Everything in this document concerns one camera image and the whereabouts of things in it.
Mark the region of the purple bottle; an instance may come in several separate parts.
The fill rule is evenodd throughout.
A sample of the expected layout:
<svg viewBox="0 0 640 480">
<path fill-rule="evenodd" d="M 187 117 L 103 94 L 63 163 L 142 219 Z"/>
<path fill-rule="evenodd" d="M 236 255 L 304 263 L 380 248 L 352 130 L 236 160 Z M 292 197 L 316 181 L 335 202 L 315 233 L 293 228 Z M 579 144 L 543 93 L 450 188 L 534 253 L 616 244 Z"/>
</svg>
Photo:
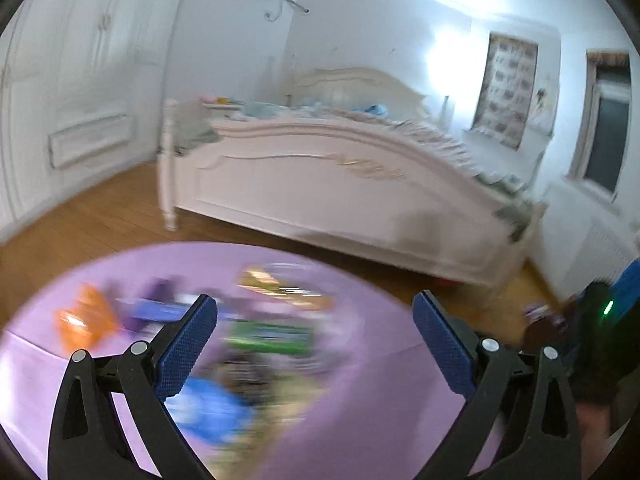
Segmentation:
<svg viewBox="0 0 640 480">
<path fill-rule="evenodd" d="M 122 327 L 133 333 L 140 333 L 151 323 L 178 321 L 186 312 L 186 306 L 175 300 L 175 281 L 170 278 L 155 280 L 140 295 L 119 302 Z"/>
</svg>

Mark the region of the blue plastic wrapper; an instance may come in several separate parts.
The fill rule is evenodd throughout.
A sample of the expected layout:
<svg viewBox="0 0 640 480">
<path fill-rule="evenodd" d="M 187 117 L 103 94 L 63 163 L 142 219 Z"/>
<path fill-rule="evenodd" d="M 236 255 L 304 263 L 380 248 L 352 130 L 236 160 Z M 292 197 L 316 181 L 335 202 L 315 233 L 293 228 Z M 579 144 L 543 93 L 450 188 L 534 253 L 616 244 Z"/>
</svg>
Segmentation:
<svg viewBox="0 0 640 480">
<path fill-rule="evenodd" d="M 254 422 L 255 411 L 218 382 L 189 377 L 164 402 L 180 431 L 219 448 L 234 441 Z"/>
</svg>

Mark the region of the orange snack wrapper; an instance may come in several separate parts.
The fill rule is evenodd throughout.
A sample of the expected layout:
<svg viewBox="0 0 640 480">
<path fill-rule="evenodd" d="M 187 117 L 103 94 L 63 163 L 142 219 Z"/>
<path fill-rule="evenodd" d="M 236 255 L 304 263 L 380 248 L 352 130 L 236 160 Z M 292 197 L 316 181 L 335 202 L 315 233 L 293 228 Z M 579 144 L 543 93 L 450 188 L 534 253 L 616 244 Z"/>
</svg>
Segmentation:
<svg viewBox="0 0 640 480">
<path fill-rule="evenodd" d="M 63 350 L 69 356 L 78 349 L 90 350 L 118 329 L 117 316 L 103 292 L 83 284 L 74 303 L 54 315 Z"/>
</svg>

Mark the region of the blue towel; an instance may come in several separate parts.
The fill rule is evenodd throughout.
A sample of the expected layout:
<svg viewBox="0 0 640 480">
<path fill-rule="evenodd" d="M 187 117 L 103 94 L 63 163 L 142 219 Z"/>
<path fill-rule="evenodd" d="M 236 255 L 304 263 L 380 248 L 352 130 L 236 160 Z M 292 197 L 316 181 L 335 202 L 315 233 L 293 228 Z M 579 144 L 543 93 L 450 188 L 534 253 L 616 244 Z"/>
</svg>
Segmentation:
<svg viewBox="0 0 640 480">
<path fill-rule="evenodd" d="M 617 324 L 628 314 L 640 297 L 640 263 L 634 260 L 610 287 L 611 299 L 605 308 L 606 318 Z"/>
</svg>

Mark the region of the white radiator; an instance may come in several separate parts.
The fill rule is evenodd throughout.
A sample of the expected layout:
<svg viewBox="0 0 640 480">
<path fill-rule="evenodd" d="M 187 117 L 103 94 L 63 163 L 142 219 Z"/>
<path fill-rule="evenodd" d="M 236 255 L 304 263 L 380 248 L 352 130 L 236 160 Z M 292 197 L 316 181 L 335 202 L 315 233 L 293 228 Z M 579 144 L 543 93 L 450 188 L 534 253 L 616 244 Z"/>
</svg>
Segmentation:
<svg viewBox="0 0 640 480">
<path fill-rule="evenodd" d="M 559 295 L 563 298 L 573 296 L 593 281 L 615 283 L 636 258 L 633 247 L 593 218 L 585 239 L 560 281 Z"/>
</svg>

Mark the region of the beige snack bag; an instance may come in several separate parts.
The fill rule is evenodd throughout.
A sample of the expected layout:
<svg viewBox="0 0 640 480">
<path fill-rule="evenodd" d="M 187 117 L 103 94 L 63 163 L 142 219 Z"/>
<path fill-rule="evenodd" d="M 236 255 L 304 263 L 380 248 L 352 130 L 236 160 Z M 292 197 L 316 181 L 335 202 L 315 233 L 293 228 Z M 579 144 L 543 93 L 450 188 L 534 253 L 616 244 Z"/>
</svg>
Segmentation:
<svg viewBox="0 0 640 480">
<path fill-rule="evenodd" d="M 262 457 L 277 437 L 306 417 L 324 393 L 317 379 L 281 370 L 258 353 L 230 354 L 215 378 L 253 412 L 222 449 L 220 459 L 232 465 Z"/>
</svg>

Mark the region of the green gum pack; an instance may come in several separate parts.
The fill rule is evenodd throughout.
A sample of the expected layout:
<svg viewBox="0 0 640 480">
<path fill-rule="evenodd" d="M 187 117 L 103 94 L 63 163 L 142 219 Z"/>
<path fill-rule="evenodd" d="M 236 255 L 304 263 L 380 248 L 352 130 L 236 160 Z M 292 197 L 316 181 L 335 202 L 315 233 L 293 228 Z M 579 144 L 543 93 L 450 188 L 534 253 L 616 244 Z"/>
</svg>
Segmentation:
<svg viewBox="0 0 640 480">
<path fill-rule="evenodd" d="M 238 350 L 308 356 L 314 350 L 314 330 L 305 326 L 236 321 L 226 341 Z"/>
</svg>

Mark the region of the purple round tablecloth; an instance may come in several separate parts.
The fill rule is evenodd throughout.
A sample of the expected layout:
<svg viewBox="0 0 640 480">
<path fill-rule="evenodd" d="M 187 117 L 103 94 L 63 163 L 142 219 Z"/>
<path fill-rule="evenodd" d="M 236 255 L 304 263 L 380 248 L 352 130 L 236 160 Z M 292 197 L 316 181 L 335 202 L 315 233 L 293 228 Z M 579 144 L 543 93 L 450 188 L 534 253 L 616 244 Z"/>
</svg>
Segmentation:
<svg viewBox="0 0 640 480">
<path fill-rule="evenodd" d="M 290 263 L 277 250 L 235 244 L 169 243 L 80 266 L 21 307 L 1 338 L 1 423 L 35 474 L 47 473 L 51 418 L 68 356 L 54 325 L 82 285 L 134 299 L 160 278 L 182 292 L 246 298 L 236 279 L 254 263 Z M 410 479 L 462 409 L 399 300 L 315 261 L 311 281 L 329 289 L 347 348 L 306 416 L 285 430 L 257 466 L 258 479 Z"/>
</svg>

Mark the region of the gold sachet wrapper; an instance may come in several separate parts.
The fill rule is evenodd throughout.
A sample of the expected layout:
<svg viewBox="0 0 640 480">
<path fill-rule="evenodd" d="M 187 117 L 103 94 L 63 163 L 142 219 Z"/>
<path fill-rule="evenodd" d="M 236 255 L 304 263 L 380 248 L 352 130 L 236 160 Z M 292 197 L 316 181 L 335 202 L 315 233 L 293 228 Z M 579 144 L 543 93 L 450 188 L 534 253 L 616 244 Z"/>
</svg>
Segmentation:
<svg viewBox="0 0 640 480">
<path fill-rule="evenodd" d="M 279 278 L 277 273 L 259 266 L 248 266 L 238 277 L 241 288 L 283 301 L 306 311 L 323 311 L 333 308 L 333 300 L 319 289 L 306 283 Z"/>
</svg>

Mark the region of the dark window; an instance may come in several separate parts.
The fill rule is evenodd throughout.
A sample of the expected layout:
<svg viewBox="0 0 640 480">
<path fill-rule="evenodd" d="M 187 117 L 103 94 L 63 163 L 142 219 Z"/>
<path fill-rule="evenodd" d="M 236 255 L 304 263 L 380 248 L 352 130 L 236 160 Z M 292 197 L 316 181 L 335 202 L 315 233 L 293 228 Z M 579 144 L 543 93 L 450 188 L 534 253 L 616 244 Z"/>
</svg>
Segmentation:
<svg viewBox="0 0 640 480">
<path fill-rule="evenodd" d="M 568 178 L 606 204 L 616 201 L 632 118 L 630 55 L 586 52 L 582 120 Z"/>
</svg>

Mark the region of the blue plush toy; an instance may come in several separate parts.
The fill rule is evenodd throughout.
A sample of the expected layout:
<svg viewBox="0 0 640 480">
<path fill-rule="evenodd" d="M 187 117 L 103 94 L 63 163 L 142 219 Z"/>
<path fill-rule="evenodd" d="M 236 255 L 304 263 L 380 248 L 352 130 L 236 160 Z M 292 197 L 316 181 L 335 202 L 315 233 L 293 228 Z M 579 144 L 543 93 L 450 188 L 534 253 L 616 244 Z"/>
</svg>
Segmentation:
<svg viewBox="0 0 640 480">
<path fill-rule="evenodd" d="M 387 117 L 388 108 L 383 104 L 372 104 L 363 107 L 354 108 L 354 112 L 368 114 L 378 117 Z"/>
</svg>

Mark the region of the floral window blind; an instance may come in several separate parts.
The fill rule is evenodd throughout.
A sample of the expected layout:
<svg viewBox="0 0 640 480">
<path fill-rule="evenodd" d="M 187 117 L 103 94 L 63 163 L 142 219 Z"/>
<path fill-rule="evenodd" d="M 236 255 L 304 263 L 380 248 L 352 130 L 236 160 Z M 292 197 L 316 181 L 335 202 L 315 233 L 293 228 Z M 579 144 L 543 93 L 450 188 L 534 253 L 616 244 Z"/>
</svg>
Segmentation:
<svg viewBox="0 0 640 480">
<path fill-rule="evenodd" d="M 517 150 L 532 102 L 538 44 L 489 34 L 480 96 L 472 122 L 474 132 Z"/>
</svg>

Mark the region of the white wardrobe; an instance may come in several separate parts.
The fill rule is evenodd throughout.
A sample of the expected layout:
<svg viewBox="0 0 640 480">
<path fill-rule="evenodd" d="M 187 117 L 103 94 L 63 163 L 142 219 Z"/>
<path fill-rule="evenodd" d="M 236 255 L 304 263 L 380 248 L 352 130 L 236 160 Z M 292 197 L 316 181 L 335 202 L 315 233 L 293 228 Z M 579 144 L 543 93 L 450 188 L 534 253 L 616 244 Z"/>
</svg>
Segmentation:
<svg viewBox="0 0 640 480">
<path fill-rule="evenodd" d="M 24 0 L 1 37 L 1 235 L 160 143 L 181 0 Z"/>
</svg>

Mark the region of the white bed frame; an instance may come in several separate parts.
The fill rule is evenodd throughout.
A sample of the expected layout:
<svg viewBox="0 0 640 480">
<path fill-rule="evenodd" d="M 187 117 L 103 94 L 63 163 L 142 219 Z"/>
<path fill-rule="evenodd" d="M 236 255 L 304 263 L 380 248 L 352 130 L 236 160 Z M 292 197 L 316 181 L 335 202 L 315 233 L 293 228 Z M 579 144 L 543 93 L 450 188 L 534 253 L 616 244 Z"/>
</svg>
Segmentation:
<svg viewBox="0 0 640 480">
<path fill-rule="evenodd" d="M 180 211 L 447 280 L 498 288 L 546 207 L 491 179 L 378 70 L 316 70 L 285 105 L 169 100 L 158 153 L 165 226 Z M 387 117 L 354 112 L 383 104 Z"/>
</svg>

